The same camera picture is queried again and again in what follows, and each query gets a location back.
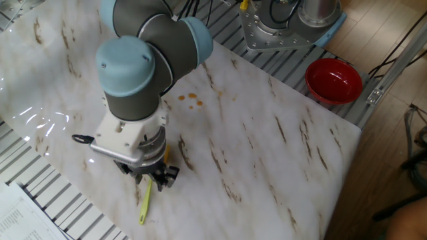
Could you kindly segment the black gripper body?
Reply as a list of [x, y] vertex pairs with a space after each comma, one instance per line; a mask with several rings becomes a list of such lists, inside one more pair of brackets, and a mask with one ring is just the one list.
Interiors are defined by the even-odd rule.
[[119, 167], [122, 173], [129, 174], [133, 177], [137, 175], [163, 175], [166, 168], [166, 164], [162, 161], [158, 161], [148, 167], [131, 167], [118, 161], [114, 161], [114, 163]]

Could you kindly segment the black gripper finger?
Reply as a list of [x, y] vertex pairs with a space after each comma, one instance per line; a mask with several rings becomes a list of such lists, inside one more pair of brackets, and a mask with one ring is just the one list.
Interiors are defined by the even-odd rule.
[[135, 169], [132, 169], [131, 167], [123, 163], [118, 163], [117, 167], [123, 174], [130, 175], [132, 178], [134, 178], [136, 184], [140, 184], [143, 178], [141, 173], [138, 173]]
[[179, 168], [174, 166], [163, 166], [151, 174], [151, 179], [156, 183], [157, 190], [162, 192], [164, 188], [170, 188], [179, 174]]

